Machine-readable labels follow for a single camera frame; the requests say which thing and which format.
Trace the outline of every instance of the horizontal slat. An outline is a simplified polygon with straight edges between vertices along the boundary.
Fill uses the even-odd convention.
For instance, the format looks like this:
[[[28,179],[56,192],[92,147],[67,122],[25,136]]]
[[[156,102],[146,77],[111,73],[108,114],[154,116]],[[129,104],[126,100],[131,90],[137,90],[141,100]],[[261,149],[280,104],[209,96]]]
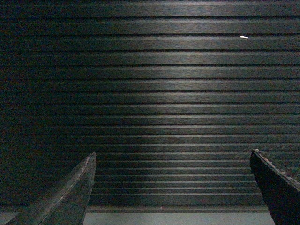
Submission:
[[[236,168],[234,171],[239,174],[230,173],[228,168],[220,168],[214,169],[209,173],[205,174],[171,174],[160,173],[159,175],[151,175],[151,170],[148,170],[149,174],[141,174],[141,175],[95,175],[95,182],[136,182],[136,181],[254,181],[254,176],[250,172],[249,169],[238,169]]]
[[[299,113],[299,104],[37,105],[34,115],[276,114]]]
[[[93,188],[256,188],[253,181],[96,182]]]
[[[300,80],[0,81],[1,92],[299,91]]]
[[[95,194],[204,194],[204,193],[261,193],[258,187],[194,187],[194,188],[106,188],[93,187]]]
[[[161,168],[175,167],[180,170],[179,167],[246,167],[249,165],[249,160],[153,160],[153,161],[98,161],[97,165],[100,168],[112,168],[116,172],[115,174],[121,174],[117,171],[125,170],[125,168],[155,168],[160,170]]]
[[[37,125],[300,124],[299,115],[37,116]]]
[[[71,163],[76,163],[77,161],[84,158],[90,150],[82,150],[80,152],[67,152],[67,151],[59,151],[59,152],[49,152],[49,150],[42,151],[31,150],[28,152],[20,152],[19,157],[23,158],[24,163],[30,164],[32,160],[44,160],[45,164],[55,163],[59,165],[62,163],[62,158],[65,159],[66,162],[72,161]],[[271,152],[262,151],[266,157],[269,157],[269,154],[272,155],[273,158],[277,160],[291,160],[291,162],[297,162],[297,159],[300,158],[299,151],[276,151],[273,150]],[[251,155],[250,150],[243,150],[242,148],[239,151],[228,151],[228,152],[205,152],[199,147],[198,152],[141,152],[141,153],[131,153],[131,152],[103,152],[99,150],[97,152],[97,159],[100,161],[151,161],[151,160],[233,160],[233,159],[243,159],[249,160]]]
[[[291,143],[299,142],[300,135],[37,135],[44,143]],[[12,137],[4,142],[22,142]]]
[[[17,144],[2,143],[1,146],[14,152],[20,149]],[[259,150],[271,150],[271,151],[296,151],[300,149],[300,143],[197,143],[197,144],[44,144],[44,150],[51,152],[53,156],[58,153],[64,153],[69,156],[71,153],[80,154],[83,150],[88,152],[99,152],[102,153],[160,153],[160,152],[232,152],[242,151],[250,152],[252,149]],[[28,143],[26,150],[35,151],[41,148],[37,148],[35,143]]]
[[[60,135],[194,135],[194,134],[300,134],[300,125],[165,125],[165,126],[54,126],[37,134]]]
[[[92,194],[90,204],[95,205],[262,205],[261,194]]]
[[[118,53],[6,53],[0,66],[103,66],[103,65],[293,65],[300,52],[118,52]]]
[[[6,79],[155,79],[155,78],[300,78],[300,67],[288,66],[142,66],[0,68]]]
[[[295,16],[295,1],[114,1],[77,4],[2,4],[0,18],[90,18],[124,16]]]
[[[161,153],[98,153],[99,160],[229,160],[250,158],[250,151],[237,152],[161,152]],[[272,152],[272,155],[278,160],[297,160],[300,158],[300,152]]]
[[[299,36],[148,36],[3,38],[0,51],[299,50]]]
[[[0,22],[1,36],[101,34],[288,34],[299,19],[79,19]]]
[[[23,109],[44,104],[300,103],[300,92],[3,93],[0,101]]]

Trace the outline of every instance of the floor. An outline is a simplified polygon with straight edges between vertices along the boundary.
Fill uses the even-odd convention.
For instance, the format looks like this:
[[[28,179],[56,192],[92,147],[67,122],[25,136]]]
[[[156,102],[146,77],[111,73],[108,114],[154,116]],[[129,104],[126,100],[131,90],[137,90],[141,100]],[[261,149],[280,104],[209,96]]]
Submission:
[[[0,225],[17,213],[0,213]],[[84,225],[274,225],[269,213],[95,213]]]

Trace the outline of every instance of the dark wall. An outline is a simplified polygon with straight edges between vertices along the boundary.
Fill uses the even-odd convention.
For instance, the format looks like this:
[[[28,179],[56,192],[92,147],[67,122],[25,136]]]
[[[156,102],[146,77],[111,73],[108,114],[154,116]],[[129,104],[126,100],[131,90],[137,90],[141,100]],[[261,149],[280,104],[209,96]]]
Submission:
[[[93,151],[91,204],[263,204],[250,150],[299,158],[297,1],[0,12],[1,204],[32,202]]]

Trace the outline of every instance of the small white mark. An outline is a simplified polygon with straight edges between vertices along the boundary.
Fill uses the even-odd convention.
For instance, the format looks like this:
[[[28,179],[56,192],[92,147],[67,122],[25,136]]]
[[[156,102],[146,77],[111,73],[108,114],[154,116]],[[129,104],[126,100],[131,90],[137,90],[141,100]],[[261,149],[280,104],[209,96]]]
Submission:
[[[248,37],[241,35],[240,38],[248,39]]]

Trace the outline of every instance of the gray floor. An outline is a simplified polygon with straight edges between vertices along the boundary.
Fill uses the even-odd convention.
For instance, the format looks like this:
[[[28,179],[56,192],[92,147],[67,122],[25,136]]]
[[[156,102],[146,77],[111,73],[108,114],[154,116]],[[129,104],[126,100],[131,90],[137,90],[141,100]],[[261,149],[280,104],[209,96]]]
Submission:
[[[17,213],[0,213],[0,225]],[[274,225],[269,213],[87,213],[84,225]]]

